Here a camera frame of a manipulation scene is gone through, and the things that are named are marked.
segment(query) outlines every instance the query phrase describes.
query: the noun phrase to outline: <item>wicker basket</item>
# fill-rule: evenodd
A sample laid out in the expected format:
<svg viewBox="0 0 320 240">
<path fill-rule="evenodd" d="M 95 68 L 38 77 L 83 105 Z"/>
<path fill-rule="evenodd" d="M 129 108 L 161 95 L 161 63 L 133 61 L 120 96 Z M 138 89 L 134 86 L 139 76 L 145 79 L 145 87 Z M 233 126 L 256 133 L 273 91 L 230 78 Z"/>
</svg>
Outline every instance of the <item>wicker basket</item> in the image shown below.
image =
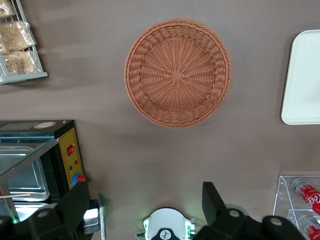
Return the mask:
<svg viewBox="0 0 320 240">
<path fill-rule="evenodd" d="M 143 116 L 163 127 L 186 128 L 207 120 L 222 105 L 232 66 L 212 29 L 177 18 L 156 23 L 135 41 L 124 80 Z"/>
</svg>

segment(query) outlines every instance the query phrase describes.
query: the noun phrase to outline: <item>white device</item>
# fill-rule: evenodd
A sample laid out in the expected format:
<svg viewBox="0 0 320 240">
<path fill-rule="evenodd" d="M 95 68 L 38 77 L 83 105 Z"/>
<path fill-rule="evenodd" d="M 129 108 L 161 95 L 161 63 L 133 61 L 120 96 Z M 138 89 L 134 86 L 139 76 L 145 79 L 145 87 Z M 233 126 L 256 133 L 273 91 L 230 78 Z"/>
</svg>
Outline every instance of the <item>white device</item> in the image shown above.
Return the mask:
<svg viewBox="0 0 320 240">
<path fill-rule="evenodd" d="M 190 240 L 195 220 L 173 208 L 160 208 L 143 221 L 146 240 Z"/>
</svg>

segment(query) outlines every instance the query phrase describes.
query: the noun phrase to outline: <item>plastic bag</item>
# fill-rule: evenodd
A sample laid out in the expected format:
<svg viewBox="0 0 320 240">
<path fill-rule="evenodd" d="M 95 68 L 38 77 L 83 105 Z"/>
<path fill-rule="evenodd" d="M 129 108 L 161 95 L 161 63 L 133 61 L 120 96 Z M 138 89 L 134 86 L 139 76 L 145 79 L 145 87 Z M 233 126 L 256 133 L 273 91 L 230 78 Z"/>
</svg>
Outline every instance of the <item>plastic bag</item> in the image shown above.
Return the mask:
<svg viewBox="0 0 320 240">
<path fill-rule="evenodd" d="M 15 15 L 14 7 L 8 0 L 0 0 L 0 18 L 9 18 Z"/>
<path fill-rule="evenodd" d="M 4 54 L 5 66 L 10 75 L 34 74 L 41 70 L 33 51 L 13 51 Z"/>
<path fill-rule="evenodd" d="M 12 21 L 0 25 L 0 43 L 4 47 L 0 52 L 24 50 L 36 44 L 35 38 L 30 30 L 29 23 L 25 21 Z"/>
<path fill-rule="evenodd" d="M 5 54 L 2 56 L 6 69 L 8 70 L 9 75 L 19 75 L 22 72 L 21 62 L 19 60 L 14 59 L 9 54 Z"/>
<path fill-rule="evenodd" d="M 11 52 L 10 55 L 21 65 L 22 71 L 20 71 L 20 74 L 34 74 L 41 72 L 39 63 L 33 51 L 14 51 Z"/>
</svg>

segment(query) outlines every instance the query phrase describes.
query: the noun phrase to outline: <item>red button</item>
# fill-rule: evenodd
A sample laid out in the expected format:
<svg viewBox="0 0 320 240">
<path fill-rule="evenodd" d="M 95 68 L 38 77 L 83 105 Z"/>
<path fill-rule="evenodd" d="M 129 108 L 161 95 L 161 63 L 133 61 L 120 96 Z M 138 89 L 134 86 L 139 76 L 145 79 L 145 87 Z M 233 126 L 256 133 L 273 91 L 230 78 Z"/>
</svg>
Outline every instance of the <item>red button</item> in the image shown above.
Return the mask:
<svg viewBox="0 0 320 240">
<path fill-rule="evenodd" d="M 78 176 L 78 178 L 76 179 L 76 182 L 85 182 L 86 181 L 86 177 L 85 176 Z"/>
<path fill-rule="evenodd" d="M 67 148 L 67 152 L 68 152 L 68 155 L 70 156 L 71 154 L 73 154 L 75 152 L 75 148 L 74 146 L 70 146 Z"/>
</svg>

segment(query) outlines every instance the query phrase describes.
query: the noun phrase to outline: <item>control panel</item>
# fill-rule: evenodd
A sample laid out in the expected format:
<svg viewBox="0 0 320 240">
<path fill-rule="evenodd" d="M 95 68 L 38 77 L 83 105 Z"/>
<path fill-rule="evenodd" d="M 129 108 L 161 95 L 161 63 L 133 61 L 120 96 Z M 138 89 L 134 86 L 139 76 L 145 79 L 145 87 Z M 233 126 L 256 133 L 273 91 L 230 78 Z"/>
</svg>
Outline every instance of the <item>control panel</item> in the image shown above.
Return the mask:
<svg viewBox="0 0 320 240">
<path fill-rule="evenodd" d="M 74 128 L 60 137 L 59 146 L 62 154 L 65 174 L 71 189 L 77 182 L 84 181 L 84 172 L 80 159 L 79 146 Z"/>
</svg>

